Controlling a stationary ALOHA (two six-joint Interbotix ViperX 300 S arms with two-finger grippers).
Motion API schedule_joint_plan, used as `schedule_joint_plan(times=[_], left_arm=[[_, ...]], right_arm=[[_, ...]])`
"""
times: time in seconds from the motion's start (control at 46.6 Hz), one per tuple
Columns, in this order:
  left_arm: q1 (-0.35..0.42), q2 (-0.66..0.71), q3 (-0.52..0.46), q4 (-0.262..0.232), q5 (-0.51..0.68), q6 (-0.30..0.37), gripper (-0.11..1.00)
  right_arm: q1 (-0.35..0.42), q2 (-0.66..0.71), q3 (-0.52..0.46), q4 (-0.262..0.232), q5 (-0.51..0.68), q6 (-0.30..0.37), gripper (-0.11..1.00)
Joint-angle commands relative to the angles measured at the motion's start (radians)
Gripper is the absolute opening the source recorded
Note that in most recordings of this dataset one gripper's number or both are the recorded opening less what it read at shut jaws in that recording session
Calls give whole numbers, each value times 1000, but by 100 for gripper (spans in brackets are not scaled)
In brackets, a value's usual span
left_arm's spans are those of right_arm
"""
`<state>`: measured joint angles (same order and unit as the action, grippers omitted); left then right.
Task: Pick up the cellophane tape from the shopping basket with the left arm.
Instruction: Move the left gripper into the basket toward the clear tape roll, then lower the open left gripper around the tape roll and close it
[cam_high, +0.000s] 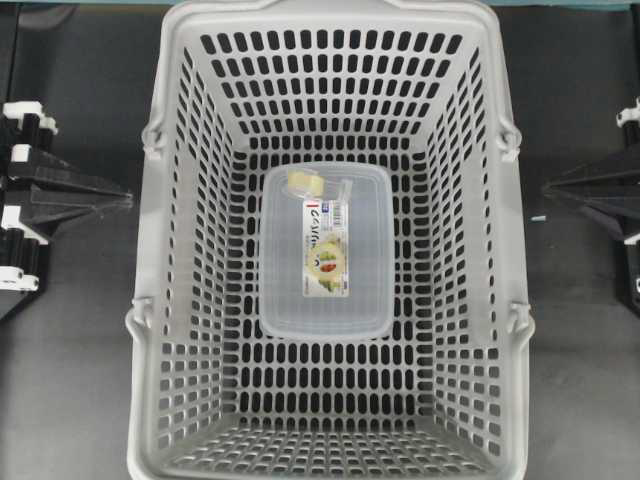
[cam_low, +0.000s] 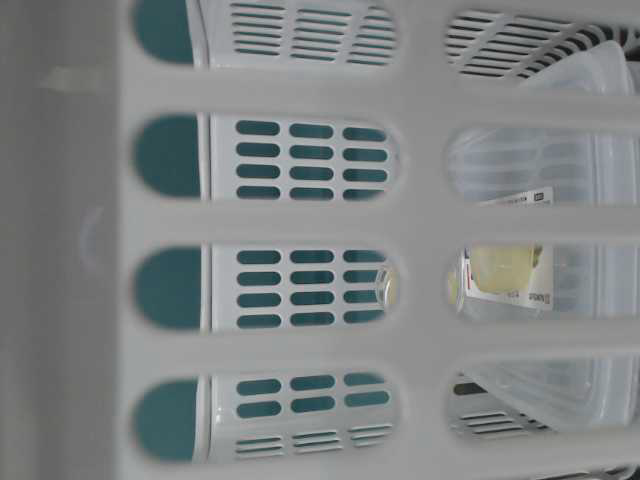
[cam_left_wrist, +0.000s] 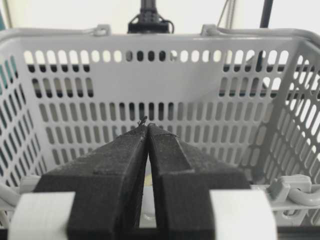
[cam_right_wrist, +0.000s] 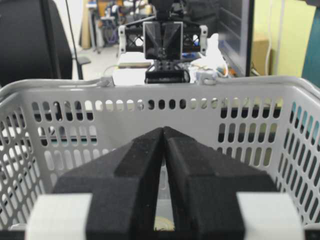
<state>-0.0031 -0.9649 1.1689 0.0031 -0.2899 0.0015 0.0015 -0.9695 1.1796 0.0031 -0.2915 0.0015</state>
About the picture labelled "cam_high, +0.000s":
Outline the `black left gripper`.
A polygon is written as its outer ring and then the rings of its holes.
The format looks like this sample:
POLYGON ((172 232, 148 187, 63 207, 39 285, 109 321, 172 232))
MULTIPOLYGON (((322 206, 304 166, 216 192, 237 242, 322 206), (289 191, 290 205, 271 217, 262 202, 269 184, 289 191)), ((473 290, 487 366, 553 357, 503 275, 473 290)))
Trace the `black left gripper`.
POLYGON ((51 148, 56 121, 38 101, 1 106, 1 318, 8 320, 45 292, 50 241, 65 223, 129 210, 129 190, 38 150, 51 148), (27 179, 12 166, 27 165, 27 179), (35 183, 85 192, 49 191, 35 183))

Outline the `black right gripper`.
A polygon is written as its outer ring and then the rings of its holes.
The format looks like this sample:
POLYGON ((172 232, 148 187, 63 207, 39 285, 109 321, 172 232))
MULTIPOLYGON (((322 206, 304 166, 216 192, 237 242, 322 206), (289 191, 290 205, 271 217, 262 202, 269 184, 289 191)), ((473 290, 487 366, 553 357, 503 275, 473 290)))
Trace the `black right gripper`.
POLYGON ((573 167, 547 181, 543 194, 566 208, 593 220, 625 246, 629 298, 639 305, 639 98, 620 111, 625 149, 599 160, 573 167), (615 185, 624 188, 566 188, 615 185))

